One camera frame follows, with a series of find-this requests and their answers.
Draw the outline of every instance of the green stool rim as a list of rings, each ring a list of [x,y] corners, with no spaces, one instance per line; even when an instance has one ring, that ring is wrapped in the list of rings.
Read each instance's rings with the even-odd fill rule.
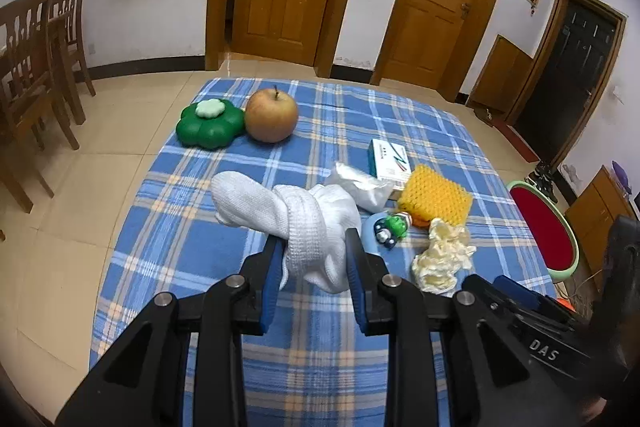
[[[523,181],[519,181],[519,180],[513,181],[513,182],[511,182],[511,183],[509,183],[507,185],[507,190],[509,191],[510,195],[511,195],[511,189],[514,188],[514,187],[526,188],[530,192],[533,192],[535,195],[537,195],[537,197],[539,197],[542,201],[544,201],[546,206],[548,206],[549,209],[556,215],[556,217],[559,219],[560,223],[562,223],[562,226],[564,227],[564,229],[567,231],[567,233],[569,235],[569,240],[571,241],[571,246],[572,246],[572,248],[574,248],[574,262],[572,263],[572,265],[569,268],[566,268],[564,270],[552,270],[551,268],[546,266],[546,263],[545,263],[545,266],[546,266],[546,269],[549,272],[549,275],[551,276],[551,280],[554,283],[562,282],[562,281],[568,279],[574,273],[575,268],[578,266],[578,259],[580,259],[580,249],[578,248],[578,240],[575,238],[574,231],[572,230],[571,226],[569,225],[569,222],[560,213],[560,211],[556,208],[556,206],[554,205],[553,201],[551,201],[549,198],[547,198],[542,192],[540,192],[533,185],[530,185],[527,182],[523,182]]]

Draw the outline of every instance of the white cloth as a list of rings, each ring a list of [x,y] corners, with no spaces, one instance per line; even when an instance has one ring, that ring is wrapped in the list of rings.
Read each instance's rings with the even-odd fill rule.
[[[213,176],[211,192],[220,223],[287,239],[280,288],[292,274],[329,293],[348,290],[344,232],[360,233],[360,214],[343,188],[269,190],[240,172],[225,171]]]

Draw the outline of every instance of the baseboard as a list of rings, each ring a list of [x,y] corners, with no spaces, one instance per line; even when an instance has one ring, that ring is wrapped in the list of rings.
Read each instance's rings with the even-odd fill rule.
[[[569,185],[569,182],[564,179],[564,176],[562,176],[560,171],[556,169],[552,178],[566,202],[569,203],[569,205],[574,204],[574,201],[578,199],[578,196],[571,188],[571,185]]]
[[[359,82],[361,84],[369,84],[373,71],[363,70],[362,68],[352,68],[351,66],[339,66],[334,64],[331,66],[329,77],[338,80],[350,80],[351,82]]]
[[[456,99],[454,100],[455,103],[461,103],[462,105],[466,105],[466,100],[468,100],[469,95],[464,93],[464,92],[459,92],[456,95]]]
[[[144,58],[143,60],[129,60],[89,68],[92,80],[111,78],[112,76],[126,76],[128,74],[163,73],[165,71],[202,71],[204,70],[204,55],[188,57],[159,57]],[[76,82],[82,82],[82,76],[76,71]]]

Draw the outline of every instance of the orange object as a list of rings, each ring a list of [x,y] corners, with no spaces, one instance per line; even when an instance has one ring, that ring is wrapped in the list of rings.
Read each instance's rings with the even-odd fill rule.
[[[575,312],[574,305],[571,304],[569,299],[562,299],[561,297],[558,297],[556,301],[562,304],[562,306],[564,306],[565,308],[569,308],[572,312]]]
[[[473,197],[463,187],[420,164],[406,182],[398,208],[411,214],[418,227],[427,226],[434,217],[455,227],[465,224],[472,202]]]

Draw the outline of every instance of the plaid tablecloth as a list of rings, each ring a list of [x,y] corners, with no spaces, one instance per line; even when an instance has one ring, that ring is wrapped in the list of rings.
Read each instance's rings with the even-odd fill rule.
[[[298,102],[294,135],[276,146],[246,136],[207,152],[180,146],[175,134],[162,148],[124,222],[94,320],[91,365],[158,292],[179,298],[207,290],[262,249],[265,237],[216,222],[209,192],[213,174],[243,172],[266,187],[311,188],[335,161],[367,171],[372,138],[404,144],[412,165],[425,163],[473,196],[467,224],[478,247],[473,271],[493,280],[506,274],[555,295],[540,252],[504,184],[453,115],[364,87],[266,79],[217,78],[196,100],[227,98],[243,107],[257,89],[278,85]],[[363,213],[363,220],[368,214]],[[411,259],[427,245],[412,229],[384,259],[408,278]],[[459,283],[467,275],[458,274]],[[194,346],[185,391],[185,425],[191,424]],[[290,280],[278,297],[270,331],[243,339],[249,423],[253,426],[381,426],[386,396],[383,337],[364,337],[348,292],[328,295]],[[438,343],[434,343],[436,352]],[[446,382],[436,355],[441,425],[448,424]]]

